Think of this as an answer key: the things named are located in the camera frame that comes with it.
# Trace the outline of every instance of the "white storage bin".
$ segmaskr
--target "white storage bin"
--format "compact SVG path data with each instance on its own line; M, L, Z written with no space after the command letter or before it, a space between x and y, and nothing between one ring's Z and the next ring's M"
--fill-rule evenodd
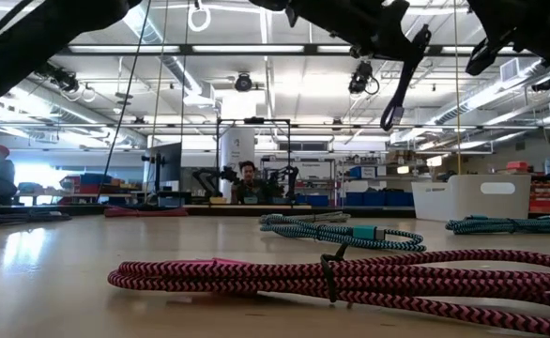
M448 183L413 182L415 213L421 220L447 222L470 215L526 219L527 175L460 175Z

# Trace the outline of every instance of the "monitor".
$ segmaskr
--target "monitor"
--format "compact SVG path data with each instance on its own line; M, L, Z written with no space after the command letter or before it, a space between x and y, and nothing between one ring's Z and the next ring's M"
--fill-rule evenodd
M181 177L181 143L154 146L145 151L145 155L151 158L155 158L159 153L162 158L160 182L179 181ZM154 165L150 164L150 173L154 171Z

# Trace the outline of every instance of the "pink cable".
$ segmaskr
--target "pink cable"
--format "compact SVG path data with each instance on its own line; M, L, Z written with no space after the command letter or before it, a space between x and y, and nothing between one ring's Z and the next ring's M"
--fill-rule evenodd
M464 250L329 262L246 264L236 261L124 262L108 276L134 290L283 292L422 312L465 322L550 336L550 319L426 300L470 297L530 301L550 306L550 273L419 267L450 261L510 261L550 268L550 255L507 250ZM330 269L331 278L326 278Z

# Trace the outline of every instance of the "computer monitor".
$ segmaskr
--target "computer monitor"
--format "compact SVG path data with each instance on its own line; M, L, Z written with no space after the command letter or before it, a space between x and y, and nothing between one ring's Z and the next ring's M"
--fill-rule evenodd
M181 178L181 143L174 143L164 146L154 146L145 151L145 156L151 159L148 170L149 180L156 180L155 159L160 155L160 177L159 182L179 181Z

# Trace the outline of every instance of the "teal braided cable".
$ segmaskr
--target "teal braided cable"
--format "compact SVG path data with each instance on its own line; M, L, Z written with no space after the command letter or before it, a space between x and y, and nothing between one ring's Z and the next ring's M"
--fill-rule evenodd
M261 218L261 231L272 231L287 238L313 238L363 249L402 250L424 252L423 236L393 229L377 229L373 225L332 226L307 223L283 215L267 215ZM385 240L387 235L409 238L399 242Z
M461 221L449 221L446 230L454 235L494 234L494 233L528 233L550 234L550 217L535 220L514 220L469 216Z

